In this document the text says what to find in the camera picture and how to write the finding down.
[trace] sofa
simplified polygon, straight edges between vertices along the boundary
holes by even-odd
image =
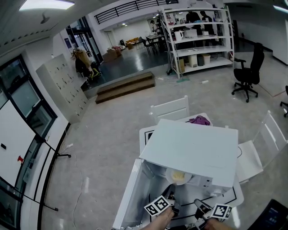
[[[126,44],[129,44],[129,43],[135,44],[138,42],[138,40],[139,40],[139,38],[133,38],[131,40],[126,41]]]

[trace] wooden steps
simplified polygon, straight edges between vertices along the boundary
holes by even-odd
[[[154,86],[154,76],[151,72],[141,74],[100,88],[95,102],[99,104]]]

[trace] cardboard box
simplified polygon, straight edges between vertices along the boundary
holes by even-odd
[[[121,56],[122,53],[121,53],[121,50],[120,49],[116,49],[116,53],[117,53],[117,57]]]
[[[179,70],[181,70],[182,73],[185,72],[184,59],[179,59]]]
[[[184,73],[185,72],[185,64],[184,59],[179,59],[179,71]]]
[[[103,57],[104,62],[110,62],[112,60],[115,60],[118,57],[117,51],[109,49],[107,50],[107,53],[104,54],[102,57]]]
[[[127,46],[128,49],[133,49],[134,48],[134,46],[131,43],[127,43],[126,46]]]

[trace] hand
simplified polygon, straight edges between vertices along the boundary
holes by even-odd
[[[172,208],[169,207],[142,230],[164,230],[170,223],[173,216],[174,212],[172,211]]]
[[[205,230],[234,230],[233,228],[228,227],[226,224],[221,223],[220,221],[210,218],[207,221],[206,226],[204,227]]]

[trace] white table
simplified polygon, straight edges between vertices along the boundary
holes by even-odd
[[[189,122],[189,119],[196,118],[199,115],[205,117],[210,122],[210,125],[213,126],[212,122],[210,121],[210,119],[208,118],[206,113],[200,113],[200,114],[193,115],[193,116],[190,116],[190,117],[185,117],[185,118],[180,119],[178,121]],[[154,126],[150,126],[150,127],[147,127],[147,128],[140,129],[140,131],[139,131],[140,153],[143,152],[143,149],[145,148],[146,144],[148,143],[148,140],[151,137],[151,135],[152,135],[152,133],[153,133],[153,131],[155,130],[156,127],[157,126],[154,125]]]
[[[207,120],[209,120],[207,114],[205,114],[205,113],[201,113],[198,115],[202,115],[203,117],[206,117]],[[189,119],[195,118],[198,115],[187,117],[187,118],[181,119],[179,121],[189,122]],[[143,128],[140,130],[139,135],[140,135],[140,152],[141,153],[142,153],[143,149],[145,148],[145,145],[148,143],[148,140],[149,140],[151,134],[153,133],[153,131],[155,130],[155,128],[156,128],[156,126],[151,126],[151,127]],[[198,187],[194,187],[194,186],[193,186],[193,189],[189,189],[188,194],[183,194],[183,195],[189,196],[191,198],[190,200],[194,200],[194,199],[198,198],[198,199],[204,201],[205,203],[209,204],[212,207],[216,203],[224,203],[224,204],[229,204],[232,207],[236,207],[244,201],[242,190],[241,190],[241,187],[240,187],[240,184],[239,184],[239,181],[238,181],[238,178],[236,175],[234,178],[233,188],[231,190],[227,191],[222,196],[218,196],[218,197],[206,196],[203,194],[201,189],[199,189]],[[196,210],[197,210],[196,205],[193,202],[185,203],[185,204],[181,204],[181,205],[182,206],[181,206],[180,215],[171,221],[169,227],[196,222],[196,218],[194,217]],[[146,225],[149,222],[150,222],[149,216],[144,214],[143,225]]]

